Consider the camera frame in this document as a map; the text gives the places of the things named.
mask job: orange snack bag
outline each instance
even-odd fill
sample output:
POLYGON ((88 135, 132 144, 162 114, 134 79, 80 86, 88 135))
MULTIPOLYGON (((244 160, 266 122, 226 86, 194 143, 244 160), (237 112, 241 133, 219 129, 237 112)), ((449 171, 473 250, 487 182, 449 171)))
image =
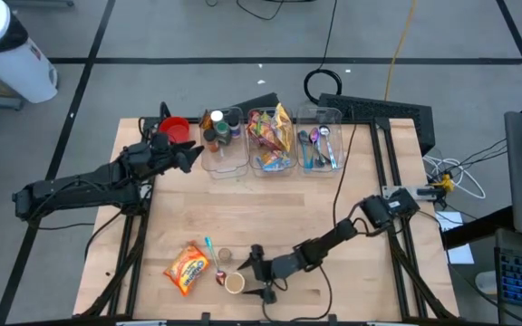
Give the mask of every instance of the orange snack bag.
POLYGON ((191 242, 182 249, 172 265, 164 270, 164 274, 178 286, 183 296, 187 296, 200 273, 207 267, 207 257, 200 252, 194 242, 191 242))

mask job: metal spoon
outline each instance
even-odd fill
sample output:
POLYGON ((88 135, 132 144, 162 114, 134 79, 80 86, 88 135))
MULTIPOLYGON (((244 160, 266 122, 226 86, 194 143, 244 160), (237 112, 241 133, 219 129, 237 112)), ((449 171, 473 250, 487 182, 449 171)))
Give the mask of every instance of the metal spoon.
POLYGON ((314 168, 314 154, 313 151, 310 150, 309 155, 307 154, 305 147, 312 148, 312 141, 309 139, 309 135, 307 135, 307 131, 301 130, 297 133, 297 138, 299 139, 299 143, 301 144, 301 149, 304 152, 304 168, 314 168))
POLYGON ((332 161, 332 168, 337 168, 337 163, 335 163, 334 151, 332 150, 332 144, 330 143, 330 129, 327 126, 320 126, 319 133, 325 137, 325 142, 327 143, 327 151, 330 153, 330 160, 332 161))
POLYGON ((324 159, 324 157, 322 155, 322 145, 320 144, 321 143, 321 141, 320 141, 320 133, 319 133, 319 130, 317 128, 313 128, 309 132, 309 139, 314 144, 314 149, 317 151, 317 153, 319 153, 319 156, 318 156, 319 159, 316 159, 315 163, 317 164, 317 167, 322 168, 325 165, 325 159, 324 159))
POLYGON ((217 273, 215 274, 215 280, 217 280, 218 285, 225 285, 225 279, 227 278, 227 273, 221 271, 218 268, 217 264, 217 256, 215 255, 215 249, 213 249, 213 243, 210 241, 208 236, 205 237, 205 242, 207 243, 208 250, 210 254, 213 256, 213 261, 215 262, 215 266, 217 267, 217 273))

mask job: wooden table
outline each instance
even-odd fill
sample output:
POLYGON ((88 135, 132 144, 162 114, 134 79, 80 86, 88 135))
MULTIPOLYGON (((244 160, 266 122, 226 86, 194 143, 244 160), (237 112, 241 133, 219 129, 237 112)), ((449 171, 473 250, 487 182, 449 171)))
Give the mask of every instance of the wooden table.
MULTIPOLYGON (((343 126, 346 150, 352 128, 351 125, 343 126)), ((391 120, 391 130, 402 183, 425 184, 412 121, 391 120)), ((194 139, 199 139, 198 127, 192 126, 191 132, 194 139)), ((383 134, 379 134, 380 142, 384 144, 383 134)), ((118 156, 123 146, 138 141, 137 121, 121 120, 112 159, 118 156)), ((391 184, 385 146, 382 146, 382 154, 386 178, 391 184)), ((200 319, 202 312, 210 312, 214 320, 263 320, 261 299, 253 295, 232 295, 218 286, 214 280, 212 262, 211 268, 197 280, 188 297, 182 297, 162 272, 189 240, 196 240, 207 253, 204 244, 207 235, 217 250, 226 247, 233 253, 234 262, 222 267, 227 272, 233 272, 241 265, 252 244, 261 244, 267 259, 291 253, 292 246, 321 236, 332 228, 332 203, 340 175, 314 178, 302 177, 295 172, 290 177, 259 178, 249 170, 243 177, 215 180, 202 169, 199 160, 187 175, 179 170, 170 170, 158 177, 134 318, 200 319)), ((338 219, 344 218, 357 201, 379 191, 370 130, 368 126, 358 126, 337 203, 338 219)), ((420 207, 434 214, 431 204, 420 203, 420 207)), ((115 207, 101 207, 95 228, 116 212, 115 207)), ((354 215, 363 216, 363 213, 358 210, 354 215)), ((84 266, 74 313, 88 308, 111 279, 107 275, 114 273, 123 225, 122 217, 94 240, 84 266)), ((422 278, 442 303, 458 314, 436 222, 416 215, 411 220, 411 230, 422 278)), ((331 313, 337 314, 339 320, 400 319, 386 235, 375 238, 357 236, 340 244, 329 253, 323 267, 333 286, 331 313)), ((260 287, 250 268, 242 274, 246 278, 246 290, 260 287)), ((404 279, 411 314, 416 315, 411 282, 406 273, 404 279)), ((318 316, 325 311, 329 293, 319 270, 296 273, 288 282, 287 292, 275 289, 278 303, 267 306, 267 313, 272 319, 318 316)), ((124 311, 129 284, 128 279, 122 284, 119 312, 124 311)))

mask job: paper sheet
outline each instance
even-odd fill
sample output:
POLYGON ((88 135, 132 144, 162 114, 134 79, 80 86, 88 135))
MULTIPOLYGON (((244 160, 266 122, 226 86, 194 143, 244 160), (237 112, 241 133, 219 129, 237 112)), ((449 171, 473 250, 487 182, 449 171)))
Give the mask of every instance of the paper sheet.
MULTIPOLYGON (((442 232, 448 231, 453 227, 457 227, 462 223, 462 216, 459 212, 436 212, 436 218, 440 222, 440 229, 442 230, 442 232)), ((450 262, 453 264, 475 263, 475 260, 472 258, 472 252, 470 251, 470 245, 468 244, 465 244, 458 248, 450 249, 449 257, 450 262)))

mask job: gray floor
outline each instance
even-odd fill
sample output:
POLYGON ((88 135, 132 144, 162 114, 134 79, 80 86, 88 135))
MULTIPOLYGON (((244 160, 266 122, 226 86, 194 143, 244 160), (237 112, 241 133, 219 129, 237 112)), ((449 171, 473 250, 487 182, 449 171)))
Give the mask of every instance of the gray floor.
MULTIPOLYGON (((17 6, 17 15, 49 57, 87 57, 106 0, 75 1, 74 8, 17 6)), ((275 4, 243 1, 271 14, 275 4)), ((323 54, 333 1, 287 4, 277 18, 261 22, 232 0, 207 7, 191 0, 116 0, 99 57, 319 57, 323 54)), ((507 5, 522 34, 522 1, 507 5)), ((391 57, 409 2, 340 0, 329 55, 391 57)), ((419 0, 401 57, 520 58, 495 1, 419 0)), ((0 110, 0 299, 26 226, 14 217, 11 193, 41 179, 49 167, 83 66, 59 64, 57 97, 28 104, 20 112, 0 110)), ((197 116, 271 91, 286 107, 308 105, 302 88, 314 64, 96 64, 68 142, 58 177, 88 171, 111 153, 120 118, 155 115, 160 101, 174 114, 197 116)), ((333 64, 344 94, 381 99, 388 66, 333 64)), ((333 92, 331 81, 316 77, 314 93, 333 92)), ((399 65, 391 101, 433 108, 437 148, 464 158, 504 138, 503 113, 522 110, 522 65, 399 65)), ((482 216, 510 203, 505 157, 476 165, 472 173, 487 192, 477 200, 455 192, 452 205, 482 216)), ((44 225, 92 221, 95 209, 46 217, 44 225)), ((8 322, 71 315, 83 266, 88 227, 40 232, 15 296, 8 322)), ((468 279, 493 268, 493 241, 472 245, 476 263, 459 270, 468 279)), ((462 316, 496 321, 496 310, 453 277, 462 316)))

